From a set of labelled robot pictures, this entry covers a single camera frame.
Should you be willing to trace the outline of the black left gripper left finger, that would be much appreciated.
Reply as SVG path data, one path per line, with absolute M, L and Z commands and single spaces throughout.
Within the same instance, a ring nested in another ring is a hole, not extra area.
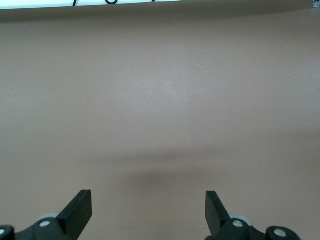
M 55 217 L 45 217 L 16 232 L 11 225 L 0 227 L 2 240 L 77 240 L 92 217 L 92 191 L 81 190 Z

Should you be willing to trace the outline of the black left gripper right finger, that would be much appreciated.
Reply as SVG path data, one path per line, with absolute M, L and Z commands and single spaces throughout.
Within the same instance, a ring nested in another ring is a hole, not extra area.
M 258 231 L 251 221 L 239 214 L 229 214 L 215 191 L 205 195 L 205 219 L 210 231 L 208 240 L 299 240 L 291 229 L 270 226 Z

